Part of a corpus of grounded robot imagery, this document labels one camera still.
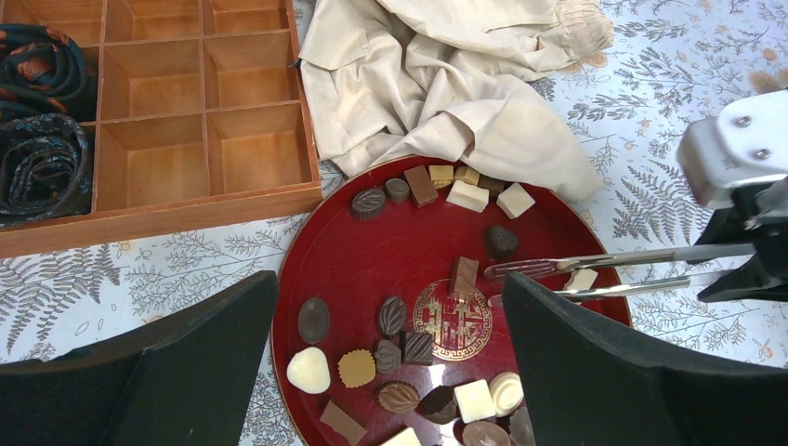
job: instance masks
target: gold logo on tray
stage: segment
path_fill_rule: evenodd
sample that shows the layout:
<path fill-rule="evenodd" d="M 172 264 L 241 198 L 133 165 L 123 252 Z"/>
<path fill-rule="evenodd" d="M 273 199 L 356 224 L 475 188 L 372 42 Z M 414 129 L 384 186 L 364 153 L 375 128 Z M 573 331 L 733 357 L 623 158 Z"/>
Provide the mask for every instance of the gold logo on tray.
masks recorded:
<path fill-rule="evenodd" d="M 429 285 L 416 300 L 414 329 L 435 336 L 432 353 L 443 360 L 476 356 L 490 341 L 493 312 L 479 290 L 461 300 L 449 295 L 449 280 Z"/>

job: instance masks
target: wooden box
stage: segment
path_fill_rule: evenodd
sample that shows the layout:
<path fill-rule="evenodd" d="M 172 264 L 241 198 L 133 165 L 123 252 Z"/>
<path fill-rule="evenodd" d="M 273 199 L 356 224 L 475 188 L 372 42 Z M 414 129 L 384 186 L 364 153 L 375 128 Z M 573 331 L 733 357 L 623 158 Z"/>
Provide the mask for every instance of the wooden box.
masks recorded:
<path fill-rule="evenodd" d="M 0 257 L 312 210 L 322 199 L 289 0 L 5 0 L 98 63 L 91 213 L 0 229 Z"/>

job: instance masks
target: red tray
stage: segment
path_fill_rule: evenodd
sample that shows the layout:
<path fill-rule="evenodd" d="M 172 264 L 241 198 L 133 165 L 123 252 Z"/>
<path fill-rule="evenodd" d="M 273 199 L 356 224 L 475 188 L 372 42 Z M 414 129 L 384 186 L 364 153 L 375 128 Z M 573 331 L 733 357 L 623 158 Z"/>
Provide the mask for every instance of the red tray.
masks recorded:
<path fill-rule="evenodd" d="M 311 446 L 347 445 L 344 438 L 320 422 L 323 408 L 334 398 L 368 427 L 360 445 L 376 446 L 407 426 L 415 429 L 422 444 L 455 445 L 461 421 L 438 426 L 417 413 L 395 415 L 374 402 L 374 390 L 387 381 L 406 381 L 424 397 L 433 387 L 458 385 L 477 379 L 491 380 L 501 372 L 516 371 L 506 319 L 501 309 L 489 309 L 484 296 L 500 294 L 500 283 L 485 281 L 481 272 L 493 262 L 482 245 L 482 231 L 503 225 L 520 237 L 513 259 L 603 254 L 599 241 L 566 204 L 549 190 L 526 186 L 536 205 L 510 220 L 490 203 L 477 214 L 446 203 L 449 188 L 440 190 L 437 202 L 421 209 L 412 201 L 387 202 L 383 214 L 368 222 L 353 219 L 350 200 L 361 190 L 382 186 L 386 180 L 419 164 L 446 164 L 422 157 L 399 159 L 353 178 L 328 197 L 311 215 L 294 240 L 280 274 L 279 306 L 271 338 L 273 360 L 285 404 L 304 441 Z M 469 312 L 455 311 L 447 297 L 447 279 L 458 256 L 479 261 L 479 294 Z M 567 276 L 542 283 L 560 289 Z M 618 284 L 615 271 L 599 272 L 596 286 Z M 366 386 L 348 389 L 342 384 L 337 363 L 345 353 L 374 346 L 382 339 L 377 331 L 377 311 L 386 297 L 398 295 L 405 302 L 406 330 L 422 331 L 440 313 L 454 335 L 436 345 L 435 364 L 403 365 L 392 374 L 378 374 Z M 328 335 L 317 346 L 325 352 L 331 369 L 331 387 L 321 395 L 308 395 L 286 379 L 287 363 L 308 347 L 296 328 L 301 305 L 319 296 L 331 313 Z M 610 318 L 630 324 L 623 298 L 584 304 Z"/>

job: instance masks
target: tablecloth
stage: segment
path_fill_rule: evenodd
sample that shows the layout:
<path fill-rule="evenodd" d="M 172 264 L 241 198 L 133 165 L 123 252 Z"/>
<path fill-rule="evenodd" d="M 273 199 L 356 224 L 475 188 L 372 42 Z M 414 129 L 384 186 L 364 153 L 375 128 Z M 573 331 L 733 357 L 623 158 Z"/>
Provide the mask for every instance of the tablecloth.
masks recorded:
<path fill-rule="evenodd" d="M 603 0 L 610 50 L 534 87 L 567 120 L 605 190 L 572 206 L 611 252 L 692 243 L 710 212 L 675 160 L 687 123 L 788 86 L 788 6 L 775 0 Z M 303 35 L 314 5 L 295 0 Z M 321 164 L 323 191 L 342 176 Z M 259 269 L 277 270 L 306 215 L 0 260 L 0 361 L 51 359 L 162 318 Z M 700 270 L 626 268 L 625 282 Z M 636 328 L 702 352 L 788 368 L 788 304 L 705 305 L 687 292 L 630 299 Z M 266 352 L 242 445 L 300 444 Z"/>

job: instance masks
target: crumpled fabric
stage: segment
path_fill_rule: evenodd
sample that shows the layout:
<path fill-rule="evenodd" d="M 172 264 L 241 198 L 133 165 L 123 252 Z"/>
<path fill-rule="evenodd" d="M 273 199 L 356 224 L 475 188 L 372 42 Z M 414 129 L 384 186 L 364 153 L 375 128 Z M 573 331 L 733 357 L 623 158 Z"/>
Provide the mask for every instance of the crumpled fabric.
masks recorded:
<path fill-rule="evenodd" d="M 322 159 L 408 154 L 582 200 L 602 183 L 526 82 L 612 44 L 596 0 L 319 0 L 301 72 Z"/>

